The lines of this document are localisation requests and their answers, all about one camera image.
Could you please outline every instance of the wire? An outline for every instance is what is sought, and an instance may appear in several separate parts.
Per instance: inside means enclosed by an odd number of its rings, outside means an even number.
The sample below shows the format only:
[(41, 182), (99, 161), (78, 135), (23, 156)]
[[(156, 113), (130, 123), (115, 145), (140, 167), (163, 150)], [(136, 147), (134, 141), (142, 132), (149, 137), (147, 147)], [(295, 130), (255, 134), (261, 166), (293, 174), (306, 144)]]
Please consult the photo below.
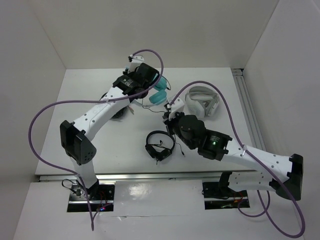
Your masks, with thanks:
[(74, 194), (77, 194), (77, 192), (76, 192), (74, 189), (65, 186), (65, 185), (64, 185), (64, 181), (69, 181), (69, 182), (71, 182), (73, 185), (77, 185), (77, 183), (75, 183), (75, 182), (73, 182), (73, 181), (71, 181), (70, 179), (67, 179), (67, 178), (66, 178), (66, 179), (63, 179), (62, 182), (61, 182), (62, 187), (66, 188), (66, 189), (69, 189), (69, 190), (70, 190), (71, 192), (73, 192)]
[[(237, 130), (236, 130), (236, 127), (235, 127), (235, 124), (234, 124), (234, 121), (233, 121), (233, 118), (232, 118), (232, 115), (231, 115), (231, 111), (230, 111), (230, 108), (229, 108), (229, 105), (227, 103), (227, 100), (226, 98), (224, 97), (224, 95), (222, 94), (222, 92), (215, 86), (213, 85), (212, 83), (210, 82), (207, 82), (207, 81), (193, 81), (193, 82), (190, 82), (188, 83), (187, 85), (185, 85), (176, 95), (175, 97), (172, 99), (172, 101), (170, 102), (170, 105), (172, 105), (175, 100), (179, 97), (179, 95), (189, 86), (193, 85), (193, 84), (207, 84), (209, 86), (211, 86), (212, 88), (214, 88), (216, 90), (216, 92), (221, 96), (222, 100), (223, 100), (223, 103), (225, 105), (225, 108), (226, 108), (226, 111), (228, 113), (228, 116), (229, 116), (229, 120), (230, 120), (230, 123), (231, 123), (231, 127), (232, 127), (232, 131), (234, 133), (234, 136), (237, 140), (237, 142), (239, 143), (239, 145), (244, 148), (244, 144), (241, 142), (239, 136), (238, 136), (238, 133), (237, 133)], [(282, 181), (277, 177), (277, 175), (275, 175), (272, 170), (270, 170), (261, 160), (259, 160), (254, 154), (252, 154), (249, 150), (246, 150), (246, 152), (256, 161), (258, 162), (279, 184), (280, 186), (283, 188), (283, 190), (285, 191), (285, 193), (288, 195), (288, 197), (290, 198), (290, 200), (292, 201), (292, 203), (294, 204), (299, 216), (300, 216), (300, 219), (301, 219), (301, 230), (298, 234), (296, 235), (290, 235), (284, 231), (282, 231), (276, 224), (275, 222), (272, 220), (272, 218), (270, 217), (270, 215), (268, 214), (268, 210), (264, 210), (264, 213), (266, 213), (267, 217), (269, 218), (270, 222), (272, 223), (272, 225), (279, 231), (281, 232), (283, 235), (285, 235), (286, 237), (288, 238), (293, 238), (293, 239), (296, 239), (296, 238), (299, 238), (301, 237), (305, 230), (306, 230), (306, 221), (305, 221), (305, 218), (304, 218), (304, 215), (301, 211), (301, 208), (299, 207), (297, 201), (295, 200), (294, 196), (291, 194), (291, 192), (289, 191), (289, 189), (282, 183)], [(261, 204), (262, 206), (264, 206), (264, 203), (262, 201), (262, 198), (260, 198), (260, 201), (261, 201)]]
[(170, 88), (166, 88), (167, 90), (169, 90), (169, 91), (171, 91), (171, 84), (170, 84), (170, 82), (168, 81), (168, 79), (166, 78), (166, 77), (164, 77), (164, 76), (162, 76), (165, 80), (166, 80), (166, 82), (169, 84), (169, 86), (170, 86)]
[(93, 217), (92, 217), (93, 220), (95, 220), (97, 214), (101, 212), (100, 209), (105, 208), (105, 207), (107, 207), (107, 206), (109, 206), (109, 205), (112, 205), (112, 203), (106, 203), (105, 205), (102, 205), (101, 207), (98, 207), (98, 208), (96, 209), (95, 214), (94, 214)]
[(104, 191), (103, 191), (102, 193), (103, 193), (103, 196), (104, 196), (105, 204), (107, 204), (107, 197), (106, 197), (106, 194), (105, 194), (105, 192), (104, 192)]
[(180, 146), (180, 150), (181, 150), (182, 155), (183, 155), (183, 156), (186, 156), (185, 153), (184, 153), (184, 151), (182, 151), (182, 146), (181, 146), (181, 144), (177, 142), (176, 135), (173, 135), (173, 136), (174, 136), (174, 143), (175, 143), (175, 144), (178, 144), (178, 145)]
[[(125, 97), (118, 97), (118, 98), (113, 98), (113, 99), (109, 99), (108, 101), (119, 101), (119, 100), (125, 100), (125, 99), (129, 99), (129, 98), (136, 98), (136, 97), (139, 97), (141, 96), (142, 94), (144, 93), (147, 93), (149, 90), (151, 90), (155, 85), (158, 84), (158, 82), (160, 81), (161, 77), (162, 77), (162, 74), (164, 72), (164, 63), (162, 61), (162, 58), (160, 57), (160, 55), (155, 52), (154, 50), (151, 50), (151, 49), (142, 49), (142, 50), (139, 50), (139, 51), (136, 51), (135, 53), (133, 53), (132, 55), (135, 56), (139, 53), (142, 53), (142, 52), (151, 52), (153, 54), (155, 54), (159, 61), (160, 61), (160, 64), (161, 64), (161, 71), (160, 71), (160, 74), (157, 78), (157, 80), (154, 82), (154, 84), (152, 84), (148, 89), (144, 90), (144, 91), (141, 91), (139, 93), (136, 93), (136, 94), (133, 94), (133, 95), (130, 95), (130, 96), (125, 96)], [(60, 104), (70, 104), (70, 103), (87, 103), (87, 104), (103, 104), (103, 103), (106, 103), (107, 101), (105, 100), (102, 100), (102, 101), (97, 101), (97, 100), (65, 100), (65, 101), (57, 101), (57, 102), (54, 102), (54, 103), (51, 103), (47, 106), (45, 106), (44, 108), (42, 108), (35, 116), (34, 118), (32, 119), (31, 123), (30, 123), (30, 126), (29, 126), (29, 130), (28, 130), (28, 142), (29, 142), (29, 146), (31, 148), (31, 151), (33, 152), (33, 154), (41, 161), (43, 162), (44, 164), (47, 164), (53, 168), (56, 168), (56, 169), (60, 169), (60, 170), (64, 170), (64, 171), (67, 171), (69, 173), (72, 173), (74, 175), (76, 175), (79, 179), (79, 181), (81, 182), (81, 185), (83, 186), (83, 191), (84, 191), (84, 194), (85, 194), (85, 198), (86, 198), (86, 202), (87, 202), (87, 205), (88, 205), (88, 210), (89, 210), (89, 215), (90, 215), (90, 219), (91, 219), (91, 229), (92, 231), (95, 230), (95, 224), (94, 224), (94, 216), (92, 214), (92, 209), (91, 209), (91, 204), (90, 204), (90, 200), (89, 200), (89, 195), (88, 195), (88, 191), (87, 191), (87, 188), (86, 188), (86, 185), (85, 185), (85, 182), (83, 180), (83, 178), (74, 170), (71, 170), (71, 169), (68, 169), (66, 167), (62, 167), (62, 166), (58, 166), (58, 165), (55, 165), (55, 164), (52, 164), (46, 160), (44, 160), (36, 151), (34, 145), (33, 145), (33, 142), (32, 142), (32, 128), (35, 124), (35, 121), (36, 119), (45, 111), (47, 110), (48, 108), (51, 108), (53, 106), (56, 106), (56, 105), (60, 105)]]
[(166, 113), (165, 111), (153, 111), (151, 110), (149, 107), (144, 106), (144, 99), (142, 98), (142, 102), (141, 102), (142, 108), (143, 109), (148, 109), (149, 111), (153, 112), (153, 113)]

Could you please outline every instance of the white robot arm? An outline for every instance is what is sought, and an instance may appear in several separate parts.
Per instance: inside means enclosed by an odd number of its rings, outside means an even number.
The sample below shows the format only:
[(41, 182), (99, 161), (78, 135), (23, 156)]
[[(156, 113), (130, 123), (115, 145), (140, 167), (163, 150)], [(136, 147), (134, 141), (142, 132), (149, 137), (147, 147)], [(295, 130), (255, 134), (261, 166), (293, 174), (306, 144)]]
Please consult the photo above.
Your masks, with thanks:
[[(129, 60), (130, 64), (123, 75), (113, 83), (113, 87), (101, 100), (132, 96), (148, 89), (154, 83), (159, 72), (145, 64), (143, 57), (134, 56)], [(91, 141), (113, 115), (134, 99), (136, 97), (97, 104), (73, 122), (65, 120), (60, 125), (61, 145), (71, 157), (75, 171), (82, 177), (90, 196), (94, 196), (99, 188), (92, 161), (97, 150)], [(300, 155), (280, 156), (251, 146), (243, 148), (230, 136), (206, 129), (204, 122), (196, 116), (185, 115), (184, 102), (179, 97), (172, 105), (167, 103), (164, 107), (167, 112), (163, 116), (163, 122), (168, 133), (177, 135), (190, 149), (197, 149), (198, 154), (207, 159), (235, 163), (256, 170), (246, 173), (223, 172), (219, 181), (221, 189), (234, 192), (268, 190), (288, 199), (279, 183), (246, 153), (250, 151), (272, 170), (296, 200), (301, 199), (303, 158)]]
[[(134, 99), (144, 98), (148, 93), (132, 97), (148, 89), (159, 76), (159, 72), (144, 63), (142, 56), (130, 56), (129, 66), (101, 99), (105, 103), (96, 104), (88, 112), (73, 122), (65, 120), (60, 125), (61, 145), (70, 156), (75, 171), (82, 177), (88, 193), (93, 196), (99, 187), (92, 159), (97, 149), (91, 143), (97, 132), (118, 111), (127, 107)], [(127, 99), (108, 101), (127, 97)]]
[(219, 187), (240, 192), (242, 190), (268, 190), (289, 199), (279, 183), (266, 169), (248, 153), (255, 155), (289, 189), (295, 200), (301, 199), (303, 179), (303, 157), (275, 155), (252, 146), (240, 146), (230, 136), (205, 128), (203, 121), (194, 115), (185, 115), (184, 102), (178, 97), (172, 105), (168, 100), (167, 112), (163, 116), (168, 133), (177, 135), (190, 149), (197, 149), (207, 159), (234, 163), (256, 170), (253, 172), (223, 172)]

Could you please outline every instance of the white table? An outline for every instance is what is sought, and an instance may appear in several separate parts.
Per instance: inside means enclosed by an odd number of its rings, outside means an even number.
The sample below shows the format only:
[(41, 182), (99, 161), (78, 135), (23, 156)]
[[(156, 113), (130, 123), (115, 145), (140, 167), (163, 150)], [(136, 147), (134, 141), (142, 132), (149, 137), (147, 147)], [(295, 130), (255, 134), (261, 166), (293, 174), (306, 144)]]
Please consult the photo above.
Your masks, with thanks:
[[(67, 212), (70, 191), (60, 182), (31, 183), (14, 240), (287, 240), (266, 216), (234, 209), (205, 210), (201, 180), (116, 183), (113, 212), (100, 213), (91, 231), (88, 212)], [(248, 191), (248, 214), (262, 211)], [(299, 223), (290, 201), (271, 193), (269, 213), (290, 234)]]
[[(57, 100), (98, 100), (110, 89), (122, 71), (122, 69), (69, 69), (65, 73)], [(240, 138), (245, 144), (252, 145), (230, 68), (165, 68), (164, 76), (170, 81), (172, 87), (172, 91), (168, 92), (169, 97), (192, 81), (202, 80), (216, 85), (229, 104)], [(148, 98), (145, 98), (144, 104), (148, 102)], [(185, 157), (182, 156), (179, 146), (176, 146), (172, 156), (156, 165), (155, 160), (146, 152), (145, 144), (146, 136), (150, 132), (166, 130), (162, 122), (162, 113), (153, 113), (134, 104), (131, 106), (134, 109), (134, 115), (127, 112), (123, 120), (109, 121), (92, 141), (97, 149), (93, 159), (97, 174), (247, 170), (240, 165), (205, 159), (198, 155), (197, 150), (188, 150), (183, 144)], [(65, 168), (73, 168), (72, 162), (61, 147), (59, 126), (64, 120), (72, 122), (91, 107), (92, 105), (86, 103), (72, 103), (59, 105), (54, 109), (41, 153), (42, 158)], [(154, 108), (158, 111), (163, 109), (163, 106)], [(187, 107), (185, 107), (185, 113), (189, 113)], [(207, 129), (234, 137), (223, 102), (216, 115), (206, 118), (204, 123)], [(36, 174), (61, 175), (66, 172), (39, 162)]]

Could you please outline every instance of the purple cable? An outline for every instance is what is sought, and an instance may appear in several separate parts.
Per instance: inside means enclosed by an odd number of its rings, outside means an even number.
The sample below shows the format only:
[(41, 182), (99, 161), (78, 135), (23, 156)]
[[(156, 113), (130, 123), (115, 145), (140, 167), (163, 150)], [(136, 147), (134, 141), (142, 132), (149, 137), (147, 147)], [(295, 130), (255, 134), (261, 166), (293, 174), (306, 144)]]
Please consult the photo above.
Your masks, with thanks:
[[(262, 201), (262, 197), (261, 197), (260, 191), (257, 190), (257, 192), (258, 192), (258, 196), (259, 196), (259, 198), (260, 198), (260, 201)], [(240, 202), (238, 203), (238, 210), (239, 210), (239, 212), (242, 213), (243, 215), (245, 215), (245, 216), (248, 217), (248, 218), (257, 218), (257, 217), (260, 217), (260, 216), (262, 216), (263, 214), (265, 214), (266, 211), (269, 209), (270, 203), (271, 203), (271, 198), (270, 198), (270, 193), (269, 193), (269, 191), (266, 191), (266, 193), (268, 194), (268, 204), (266, 205), (266, 208), (263, 210), (263, 212), (261, 212), (261, 213), (259, 213), (259, 214), (257, 214), (257, 215), (249, 215), (249, 214), (243, 212), (243, 211), (240, 209), (240, 205), (241, 205), (244, 201), (247, 201), (247, 199), (244, 199), (244, 200), (242, 200), (242, 201), (240, 201)]]
[(95, 214), (93, 215), (93, 220), (95, 220), (97, 214), (100, 213), (100, 209), (101, 209), (101, 208), (105, 208), (105, 207), (107, 207), (107, 206), (109, 206), (109, 205), (111, 205), (111, 204), (112, 204), (112, 203), (107, 203), (107, 204), (99, 207), (99, 208), (96, 210)]
[[(151, 52), (153, 54), (155, 54), (159, 61), (160, 61), (160, 64), (161, 64), (161, 71), (160, 71), (160, 74), (157, 78), (157, 80), (154, 82), (153, 85), (151, 85), (148, 89), (142, 91), (142, 92), (139, 92), (139, 93), (136, 93), (134, 95), (130, 95), (130, 96), (125, 96), (125, 97), (118, 97), (118, 98), (113, 98), (113, 99), (109, 99), (109, 101), (119, 101), (119, 100), (125, 100), (125, 99), (129, 99), (129, 98), (135, 98), (135, 97), (138, 97), (144, 93), (147, 93), (149, 90), (151, 90), (154, 86), (157, 85), (157, 83), (160, 81), (161, 77), (162, 77), (162, 74), (164, 72), (164, 63), (163, 63), (163, 60), (162, 58), (160, 57), (160, 55), (151, 50), (151, 49), (142, 49), (142, 50), (139, 50), (139, 51), (136, 51), (135, 53), (133, 53), (133, 55), (137, 55), (139, 53), (142, 53), (142, 52)], [(48, 108), (51, 108), (53, 106), (56, 106), (56, 105), (60, 105), (60, 104), (71, 104), (71, 103), (86, 103), (86, 104), (103, 104), (103, 103), (106, 103), (106, 101), (92, 101), (92, 100), (66, 100), (66, 101), (57, 101), (57, 102), (54, 102), (54, 103), (51, 103), (47, 106), (45, 106), (44, 108), (42, 108), (35, 116), (34, 118), (32, 119), (31, 123), (30, 123), (30, 126), (29, 126), (29, 130), (28, 130), (28, 141), (29, 141), (29, 145), (30, 145), (30, 148), (31, 148), (31, 151), (33, 152), (33, 154), (43, 163), (53, 167), (53, 168), (56, 168), (56, 169), (61, 169), (61, 170), (64, 170), (64, 171), (67, 171), (69, 173), (72, 173), (74, 175), (78, 175), (78, 178), (83, 186), (83, 190), (84, 190), (84, 193), (85, 193), (85, 198), (86, 198), (86, 202), (87, 202), (87, 205), (88, 205), (88, 210), (89, 210), (89, 214), (90, 214), (90, 219), (91, 219), (91, 229), (92, 231), (95, 229), (95, 225), (94, 225), (94, 219), (95, 219), (95, 216), (97, 215), (97, 213), (93, 216), (92, 215), (92, 209), (91, 209), (91, 205), (90, 205), (90, 201), (89, 201), (89, 195), (88, 195), (88, 192), (87, 192), (87, 188), (86, 188), (86, 185), (85, 185), (85, 182), (84, 180), (82, 179), (82, 177), (76, 172), (76, 171), (73, 171), (71, 169), (68, 169), (68, 168), (65, 168), (65, 167), (62, 167), (62, 166), (58, 166), (58, 165), (55, 165), (55, 164), (52, 164), (46, 160), (44, 160), (38, 153), (37, 151), (35, 150), (35, 147), (32, 143), (32, 128), (35, 124), (35, 121), (36, 119), (45, 111), (47, 110)]]
[[(64, 171), (67, 171), (69, 173), (72, 173), (74, 175), (78, 175), (78, 173), (76, 171), (73, 171), (71, 169), (68, 169), (68, 168), (65, 168), (65, 167), (62, 167), (62, 166), (58, 166), (58, 165), (55, 165), (55, 164), (52, 164), (46, 160), (44, 160), (38, 153), (37, 151), (35, 150), (35, 147), (32, 143), (32, 128), (35, 124), (35, 121), (36, 119), (45, 111), (47, 110), (48, 108), (51, 108), (53, 106), (56, 106), (56, 105), (60, 105), (60, 104), (71, 104), (71, 103), (86, 103), (86, 104), (101, 104), (101, 103), (105, 103), (106, 101), (89, 101), (89, 100), (67, 100), (67, 101), (57, 101), (57, 102), (54, 102), (54, 103), (51, 103), (47, 106), (45, 106), (44, 108), (42, 108), (35, 116), (34, 118), (32, 119), (31, 123), (30, 123), (30, 126), (29, 126), (29, 131), (28, 131), (28, 141), (29, 141), (29, 145), (30, 145), (30, 148), (31, 148), (31, 151), (33, 152), (33, 154), (43, 163), (53, 167), (53, 168), (56, 168), (56, 169), (61, 169), (61, 170), (64, 170)], [(91, 219), (91, 229), (92, 231), (95, 229), (95, 225), (94, 225), (94, 217), (92, 215), (92, 210), (91, 210), (91, 205), (90, 205), (90, 202), (89, 202), (89, 195), (88, 195), (88, 192), (87, 192), (87, 188), (86, 188), (86, 185), (85, 185), (85, 182), (84, 180), (82, 179), (81, 176), (78, 175), (78, 178), (83, 186), (83, 190), (84, 190), (84, 194), (85, 194), (85, 198), (86, 198), (86, 202), (87, 202), (87, 205), (88, 205), (88, 210), (89, 210), (89, 214), (90, 214), (90, 219)]]
[[(193, 85), (193, 84), (207, 84), (209, 86), (211, 86), (212, 88), (214, 88), (220, 95), (220, 97), (222, 98), (223, 102), (224, 102), (224, 105), (225, 105), (225, 108), (226, 108), (226, 111), (228, 113), (228, 116), (229, 116), (229, 119), (230, 119), (230, 123), (231, 123), (231, 127), (232, 127), (232, 130), (233, 130), (233, 133), (234, 133), (234, 136), (237, 140), (237, 142), (240, 144), (240, 146), (243, 148), (245, 145), (241, 142), (239, 136), (238, 136), (238, 133), (236, 131), (236, 127), (235, 127), (235, 124), (234, 124), (234, 121), (233, 121), (233, 118), (232, 118), (232, 115), (231, 115), (231, 112), (230, 112), (230, 108), (229, 108), (229, 105), (224, 97), (224, 95), (221, 93), (221, 91), (215, 86), (213, 85), (212, 83), (210, 82), (207, 82), (207, 81), (193, 81), (193, 82), (190, 82), (188, 83), (187, 85), (185, 85), (177, 94), (176, 96), (173, 98), (173, 100), (170, 102), (170, 105), (172, 105), (175, 100), (179, 97), (179, 95), (189, 86)], [(264, 208), (264, 211), (265, 213), (267, 214), (267, 217), (269, 218), (270, 222), (272, 223), (272, 225), (278, 230), (280, 231), (283, 235), (285, 235), (286, 237), (288, 238), (293, 238), (293, 239), (297, 239), (299, 237), (301, 237), (305, 230), (306, 230), (306, 221), (305, 221), (305, 218), (304, 218), (304, 215), (297, 203), (297, 201), (295, 200), (294, 196), (292, 196), (291, 192), (288, 190), (288, 188), (281, 182), (281, 180), (277, 177), (277, 175), (275, 175), (262, 161), (260, 161), (254, 154), (252, 154), (249, 150), (246, 151), (249, 156), (251, 156), (255, 161), (257, 161), (279, 184), (280, 186), (284, 189), (285, 193), (289, 196), (289, 198), (291, 199), (291, 201), (293, 202), (299, 216), (300, 216), (300, 219), (301, 219), (301, 230), (298, 234), (296, 235), (290, 235), (284, 231), (282, 231), (277, 225), (276, 223), (272, 220), (271, 216), (269, 215), (268, 213), (268, 209), (266, 208), (262, 198), (261, 198), (261, 195), (258, 193), (259, 195), (259, 198), (260, 198), (260, 201), (261, 201), (261, 204)]]

